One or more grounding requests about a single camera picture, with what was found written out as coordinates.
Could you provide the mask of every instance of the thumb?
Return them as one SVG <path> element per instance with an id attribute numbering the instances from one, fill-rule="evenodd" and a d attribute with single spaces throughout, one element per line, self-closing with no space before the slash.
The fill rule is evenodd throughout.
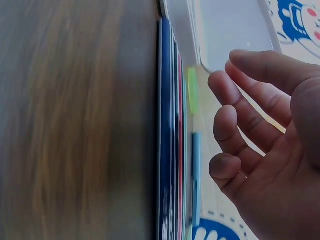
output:
<path id="1" fill-rule="evenodd" d="M 308 160 L 320 168 L 320 76 L 304 81 L 295 89 L 291 113 Z"/>

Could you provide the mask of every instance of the hand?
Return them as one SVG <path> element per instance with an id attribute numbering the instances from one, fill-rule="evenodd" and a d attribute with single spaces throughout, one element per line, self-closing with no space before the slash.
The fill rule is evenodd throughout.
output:
<path id="1" fill-rule="evenodd" d="M 256 236 L 320 239 L 320 66 L 267 52 L 232 51 L 208 84 L 223 105 L 210 175 Z M 235 83 L 285 129 L 268 123 Z M 242 138 L 238 127 L 264 153 Z"/>

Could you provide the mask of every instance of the wood grain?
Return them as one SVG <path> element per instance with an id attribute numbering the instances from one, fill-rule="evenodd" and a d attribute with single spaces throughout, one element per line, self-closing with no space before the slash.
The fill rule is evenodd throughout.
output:
<path id="1" fill-rule="evenodd" d="M 153 239 L 157 18 L 0 2 L 0 239 Z"/>

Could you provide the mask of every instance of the white lid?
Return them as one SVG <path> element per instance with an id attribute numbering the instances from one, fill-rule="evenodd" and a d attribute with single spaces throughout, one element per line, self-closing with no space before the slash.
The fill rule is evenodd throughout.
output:
<path id="1" fill-rule="evenodd" d="M 233 49 L 281 52 L 265 0 L 162 0 L 187 67 L 224 70 Z"/>

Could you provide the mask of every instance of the cartoon character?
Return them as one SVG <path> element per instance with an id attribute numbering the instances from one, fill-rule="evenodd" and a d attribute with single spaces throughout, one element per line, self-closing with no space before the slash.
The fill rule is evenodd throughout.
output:
<path id="1" fill-rule="evenodd" d="M 278 32 L 282 44 L 298 41 L 306 50 L 320 58 L 320 11 L 312 4 L 296 0 L 277 0 L 283 32 Z"/>
<path id="2" fill-rule="evenodd" d="M 193 227 L 190 240 L 248 240 L 248 235 L 245 226 L 234 218 L 209 211 L 200 225 Z"/>

